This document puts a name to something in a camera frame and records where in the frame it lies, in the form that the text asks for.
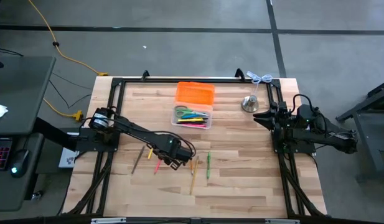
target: red backlit keyboard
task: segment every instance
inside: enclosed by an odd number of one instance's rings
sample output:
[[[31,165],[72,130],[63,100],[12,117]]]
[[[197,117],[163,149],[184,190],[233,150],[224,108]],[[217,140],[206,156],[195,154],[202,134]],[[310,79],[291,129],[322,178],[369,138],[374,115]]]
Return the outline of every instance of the red backlit keyboard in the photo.
[[[11,147],[11,138],[0,138],[0,170],[6,170],[7,168],[7,161]]]

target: scissors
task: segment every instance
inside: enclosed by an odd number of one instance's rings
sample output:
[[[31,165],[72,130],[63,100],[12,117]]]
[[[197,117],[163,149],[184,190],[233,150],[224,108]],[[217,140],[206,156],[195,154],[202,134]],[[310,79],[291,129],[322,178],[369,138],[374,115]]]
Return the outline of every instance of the scissors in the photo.
[[[186,116],[186,115],[192,115],[192,114],[201,115],[201,116],[208,116],[205,113],[200,113],[200,112],[188,109],[188,107],[186,107],[186,106],[176,106],[175,107],[175,116],[178,118],[180,118],[182,116]]]

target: orange container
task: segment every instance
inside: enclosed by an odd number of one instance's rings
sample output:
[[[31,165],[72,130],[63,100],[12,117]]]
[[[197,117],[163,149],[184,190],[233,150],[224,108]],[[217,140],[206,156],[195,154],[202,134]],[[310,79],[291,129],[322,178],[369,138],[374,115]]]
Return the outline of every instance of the orange container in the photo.
[[[175,101],[202,105],[214,104],[214,85],[196,82],[179,82]]]

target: gray floor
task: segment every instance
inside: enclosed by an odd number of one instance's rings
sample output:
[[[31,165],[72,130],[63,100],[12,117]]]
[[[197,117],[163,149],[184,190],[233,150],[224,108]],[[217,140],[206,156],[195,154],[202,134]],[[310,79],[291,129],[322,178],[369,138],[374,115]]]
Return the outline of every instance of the gray floor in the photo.
[[[265,0],[35,0],[53,26],[128,26],[199,28],[270,28]],[[272,0],[279,29],[384,30],[384,0]],[[43,24],[25,0],[3,1],[0,24]],[[271,34],[165,32],[55,32],[63,52],[111,75],[233,76],[236,68],[279,77]],[[384,36],[280,35],[287,77],[297,78],[301,93],[334,118],[384,82]],[[95,74],[62,59],[44,31],[0,30],[0,47],[24,55],[57,57],[54,72],[92,87]],[[51,81],[73,103],[91,90],[55,76]],[[89,98],[68,109],[50,86],[45,97],[63,112],[87,110]],[[45,104],[40,117],[58,127],[78,124]],[[350,121],[344,124],[353,128]],[[330,147],[318,152],[319,175],[329,215],[384,222],[384,181],[356,183],[354,176],[371,169],[361,146],[342,154]],[[55,215],[69,173],[46,175],[39,202],[3,218]]]

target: wooden tabletop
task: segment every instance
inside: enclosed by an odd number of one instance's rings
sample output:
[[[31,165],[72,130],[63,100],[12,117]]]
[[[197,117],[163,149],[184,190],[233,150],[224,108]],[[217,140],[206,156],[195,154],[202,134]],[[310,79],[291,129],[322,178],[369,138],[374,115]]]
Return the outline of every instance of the wooden tabletop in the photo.
[[[87,117],[106,107],[112,77],[97,77]],[[288,106],[299,93],[297,81],[283,78],[281,89]],[[105,216],[121,217],[286,217],[277,155],[269,131],[253,121],[240,107],[255,89],[253,84],[215,84],[213,122],[209,130],[171,125],[176,83],[127,83],[121,115],[152,131],[172,131],[190,140],[200,156],[193,194],[189,166],[177,171],[162,164],[154,175],[158,158],[148,159],[145,150],[133,175],[131,170],[144,145],[121,135],[111,168]],[[265,85],[258,88],[258,112],[269,108]],[[211,176],[206,178],[207,153],[211,151]],[[63,212],[71,210],[91,185],[96,153],[77,159]],[[296,154],[302,189],[326,213],[314,161]],[[292,201],[297,211],[294,192]],[[99,201],[95,199],[95,209]]]

